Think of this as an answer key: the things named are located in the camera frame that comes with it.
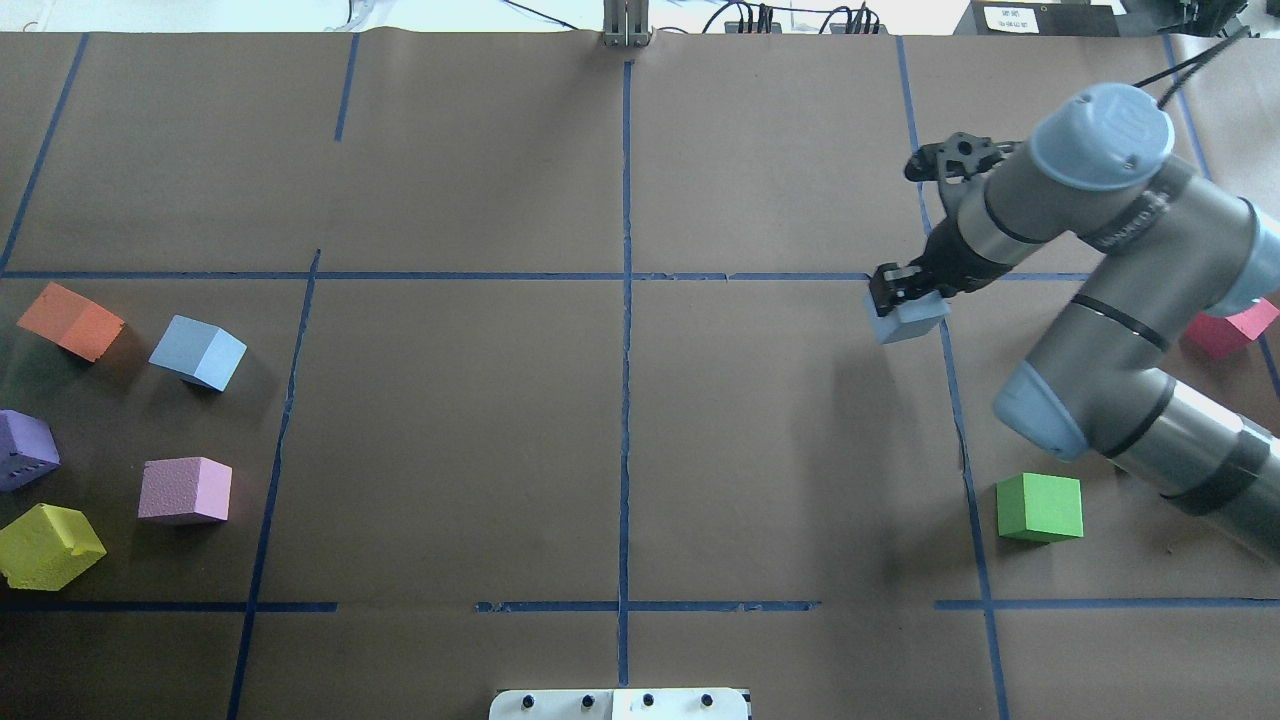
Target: blue tape line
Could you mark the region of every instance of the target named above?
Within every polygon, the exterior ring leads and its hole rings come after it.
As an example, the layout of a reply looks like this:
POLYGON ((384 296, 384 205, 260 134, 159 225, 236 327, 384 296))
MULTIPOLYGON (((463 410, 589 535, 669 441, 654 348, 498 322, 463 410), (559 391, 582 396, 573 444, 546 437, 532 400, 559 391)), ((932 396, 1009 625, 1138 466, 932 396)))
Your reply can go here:
POLYGON ((40 143, 40 151, 36 152, 36 163, 31 167, 31 176, 27 177, 27 188, 22 191, 22 200, 18 201, 18 211, 13 215, 13 225, 9 227, 9 240, 4 245, 4 252, 0 252, 0 278, 4 277, 5 268, 9 266, 9 259, 13 256, 13 249, 18 243, 18 233, 22 232, 22 220, 27 217, 31 195, 36 191, 36 181, 40 179, 40 170, 45 168, 49 146, 54 141, 58 120, 61 119, 63 109, 67 108, 67 99, 72 94, 72 85, 76 83, 76 73, 79 72, 79 64, 84 58, 84 47, 87 46, 88 33, 86 32, 81 35, 79 45, 76 46, 76 58, 72 60, 70 69, 67 70, 67 79, 63 81, 63 94, 58 96, 58 104, 54 105, 54 115, 49 119, 49 129, 45 131, 45 140, 40 143))
MULTIPOLYGON (((911 99, 911 74, 906 65, 906 44, 902 36, 893 38, 897 42, 897 74, 902 81, 902 106, 906 110, 906 136, 911 142, 911 152, 920 149, 920 137, 915 132, 915 101, 911 99)), ((933 232, 933 223, 929 222, 929 210, 924 202, 924 183, 915 183, 916 201, 920 204, 920 223, 924 225, 924 234, 933 232)))
MULTIPOLYGON (((815 600, 727 600, 727 601, 671 601, 640 600, 627 602, 627 612, 810 612, 820 607, 815 600)), ((479 614, 490 612, 617 612, 614 601, 532 601, 532 602, 477 602, 479 614)))
MULTIPOLYGON (((305 281, 311 275, 271 270, 14 270, 13 279, 78 281, 305 281)), ((435 270, 325 270, 321 281, 626 281, 626 273, 513 273, 435 270)), ((631 273, 634 282, 867 282, 867 273, 631 273)), ((1007 273, 1001 281, 1087 281, 1088 273, 1007 273)))
POLYGON ((132 602, 72 600, 60 602, 6 602, 0 612, 243 612, 243 602, 132 602))
MULTIPOLYGON (((1178 64, 1178 60, 1174 59, 1174 42, 1169 40, 1167 35, 1162 35, 1160 38, 1165 42, 1165 60, 1169 63, 1169 67, 1172 68, 1178 64)), ((1180 82, 1180 79, 1181 73, 1174 73, 1174 82, 1180 82)), ((1185 90, 1185 86, 1179 88, 1178 105, 1183 109, 1183 119, 1187 120, 1187 136, 1192 141, 1192 150, 1196 152, 1196 160, 1199 163, 1201 173, 1206 179, 1212 181, 1213 173, 1210 172, 1208 161, 1204 159, 1204 149, 1199 143, 1199 132, 1196 131, 1196 120, 1192 119, 1192 109, 1187 105, 1185 90)))
POLYGON ((861 281, 870 278, 867 273, 634 273, 634 281, 861 281))
POLYGON ((1053 600, 940 600, 934 610, 1176 610, 1176 609, 1248 609, 1280 610, 1280 598, 1254 597, 1117 597, 1117 598, 1053 598, 1053 600))
POLYGON ((567 602, 477 602, 476 612, 617 612, 618 602, 613 600, 602 601, 567 601, 567 602))
MULTIPOLYGON (((3 602, 0 612, 244 612, 243 602, 146 602, 70 600, 3 602)), ((337 602, 269 602, 259 612, 337 612, 337 602)))
POLYGON ((306 273, 273 272, 182 272, 182 270, 19 270, 9 273, 14 279, 42 281, 305 281, 306 273))
POLYGON ((1267 374, 1271 375, 1271 389, 1280 397, 1280 373, 1276 373, 1276 360, 1271 355, 1271 343, 1266 336, 1258 336, 1258 347, 1262 348, 1262 360, 1267 364, 1267 374))
POLYGON ((1019 282, 1028 282, 1028 281, 1084 282, 1089 279, 1089 273, 1005 273, 997 279, 1019 281, 1019 282))
POLYGON ((467 273, 330 270, 323 281, 621 281, 622 273, 467 273))
POLYGON ((622 64, 622 448, 618 496, 618 687, 630 684, 627 603, 631 596, 631 70, 622 64))
MULTIPOLYGON (((910 72, 906 64, 906 45, 902 37, 897 41, 897 67, 902 78, 902 104, 906 108, 906 128, 911 141, 911 151, 919 149, 920 141, 915 132, 915 104, 911 99, 910 72)), ((916 183, 916 195, 920 204, 920 223, 924 234, 933 232, 933 223, 929 222, 929 209, 924 202, 924 183, 916 183)), ((969 533, 973 537, 974 560, 978 565, 978 587, 982 591, 983 618, 987 629, 987 651, 991 657, 991 678, 996 689, 996 708, 1000 720, 1009 720, 1009 697, 1005 692, 1005 667, 1000 659, 1000 638, 996 633, 996 611, 991 605, 991 580, 987 573, 987 553, 983 548, 982 521, 978 516, 978 493, 973 483, 973 466, 969 462, 969 439, 964 425, 964 409, 960 404, 960 382, 956 375, 955 356, 951 351, 951 328, 946 319, 942 320, 942 360, 947 369, 947 392, 951 395, 951 414, 956 424, 956 434, 960 438, 960 452, 964 459, 963 475, 965 484, 965 500, 969 505, 969 533)))
POLYGON ((822 603, 815 600, 746 600, 746 601, 636 601, 634 612, 809 612, 822 603))
POLYGON ((987 648, 991 653, 991 674, 996 685, 996 707, 1001 720, 1009 720, 1009 697, 1005 692, 1005 667, 1000 659, 1000 638, 996 633, 996 612, 991 601, 991 577, 987 571, 987 551, 982 539, 982 519, 978 515, 978 492, 974 489, 973 465, 969 461, 969 438, 960 402, 960 380, 956 375, 955 355, 951 348, 951 328, 946 319, 941 324, 942 360, 947 369, 947 392, 951 395, 951 414, 960 437, 965 501, 969 505, 969 533, 973 537, 973 555, 978 564, 978 588, 982 592, 983 618, 987 624, 987 648))
POLYGON ((266 505, 262 509, 262 529, 257 537, 257 555, 253 560, 253 579, 250 583, 248 602, 244 606, 244 626, 241 630, 239 655, 236 659, 236 675, 232 680, 232 696, 227 706, 227 720, 239 715, 241 691, 244 687, 244 669, 248 665, 248 648, 253 639, 253 618, 257 614, 257 596, 262 589, 262 568, 266 565, 266 548, 271 537, 271 518, 275 514, 275 498, 280 486, 280 469, 284 465, 284 438, 289 432, 293 416, 293 401, 297 397, 298 359, 302 355, 302 340, 307 334, 307 319, 311 315, 311 300, 315 297, 316 270, 320 266, 320 251, 316 250, 308 270, 307 291, 302 297, 302 313, 298 319, 298 336, 293 343, 293 361, 289 365, 289 383, 284 393, 284 410, 280 413, 280 433, 275 438, 275 461, 271 465, 271 482, 266 491, 266 505))
POLYGON ((334 142, 342 142, 342 132, 347 128, 347 102, 351 101, 351 79, 356 77, 356 53, 360 51, 360 33, 351 33, 351 54, 347 55, 347 79, 342 83, 342 104, 338 105, 338 127, 333 131, 334 142))
POLYGON ((259 612, 337 612, 337 602, 260 602, 259 612))

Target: table surface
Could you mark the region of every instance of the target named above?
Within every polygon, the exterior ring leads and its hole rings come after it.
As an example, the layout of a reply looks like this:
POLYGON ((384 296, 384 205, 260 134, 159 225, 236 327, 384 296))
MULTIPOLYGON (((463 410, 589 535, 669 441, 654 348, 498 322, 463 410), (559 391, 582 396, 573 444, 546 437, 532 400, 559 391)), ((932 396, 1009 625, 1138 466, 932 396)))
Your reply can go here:
MULTIPOLYGON (((913 146, 1025 137, 1199 41, 596 42, 0 36, 0 402, 63 455, 0 520, 74 507, 108 548, 0 589, 0 716, 474 719, 620 684, 763 719, 1274 714, 1280 571, 991 413, 1092 250, 916 341, 861 309, 941 218, 913 146), (128 323, 99 363, 15 327, 50 281, 128 323), (248 346, 227 392, 147 365, 174 314, 248 346), (138 523, 142 464, 183 456, 234 468, 229 520, 138 523), (1083 539, 996 537, 1020 471, 1083 480, 1083 539)), ((1272 214, 1277 60, 1243 42, 1170 106, 1272 214)), ((1280 428, 1265 341, 1165 368, 1280 428)))

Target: light blue cube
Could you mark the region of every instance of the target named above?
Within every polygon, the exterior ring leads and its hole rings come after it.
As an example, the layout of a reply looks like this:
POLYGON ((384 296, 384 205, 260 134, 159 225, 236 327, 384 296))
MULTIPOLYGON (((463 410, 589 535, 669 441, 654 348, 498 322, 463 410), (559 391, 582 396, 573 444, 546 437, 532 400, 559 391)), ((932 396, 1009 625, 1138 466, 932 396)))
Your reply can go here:
POLYGON ((210 389, 224 391, 244 356, 244 343, 218 325, 174 315, 151 364, 210 389))
POLYGON ((867 307, 867 316, 870 318, 872 331, 876 332, 876 341, 888 345, 900 340, 920 337, 928 333, 951 314, 951 306, 942 300, 942 293, 933 291, 924 297, 909 300, 892 313, 881 318, 876 314, 876 301, 872 293, 863 296, 863 305, 867 307))

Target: foam cube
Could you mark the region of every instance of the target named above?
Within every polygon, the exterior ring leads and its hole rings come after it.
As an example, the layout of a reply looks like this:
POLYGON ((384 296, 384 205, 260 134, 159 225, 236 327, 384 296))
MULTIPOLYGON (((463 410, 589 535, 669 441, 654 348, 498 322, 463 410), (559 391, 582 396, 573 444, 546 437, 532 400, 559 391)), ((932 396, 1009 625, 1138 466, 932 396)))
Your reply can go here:
POLYGON ((0 410, 0 492, 13 492, 60 464, 54 434, 44 420, 0 410))
POLYGON ((1258 340, 1276 316, 1280 316, 1280 310, 1275 305, 1258 300, 1253 307, 1230 318, 1197 315, 1187 328, 1185 336, 1208 352, 1210 357, 1221 360, 1258 340))
POLYGON ((174 315, 151 364, 210 389, 224 391, 244 356, 244 343, 218 325, 174 315))
POLYGON ((79 510, 40 503, 0 530, 0 573, 14 589, 60 591, 104 555, 79 510))
POLYGON ((1057 542, 1084 537, 1080 480, 1023 473, 996 484, 1000 537, 1057 542))
POLYGON ((227 519, 232 469, 207 457, 148 460, 142 465, 138 519, 165 525, 227 519))
POLYGON ((93 363, 124 329, 124 320, 87 297, 49 283, 18 318, 18 327, 93 363))
POLYGON ((863 296, 863 306, 872 322, 872 331, 876 332, 876 341, 881 345, 920 337, 951 314, 951 306, 938 291, 909 300, 883 318, 876 314, 876 301, 869 292, 863 296))

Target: yellow cube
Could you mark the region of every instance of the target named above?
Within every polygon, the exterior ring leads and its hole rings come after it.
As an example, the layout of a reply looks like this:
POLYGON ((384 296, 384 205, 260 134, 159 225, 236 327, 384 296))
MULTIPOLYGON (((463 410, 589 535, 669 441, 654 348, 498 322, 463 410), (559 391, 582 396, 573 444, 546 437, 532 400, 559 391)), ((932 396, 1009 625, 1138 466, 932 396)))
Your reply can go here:
POLYGON ((40 503, 0 530, 0 573, 14 589, 60 591, 104 555, 79 510, 40 503))

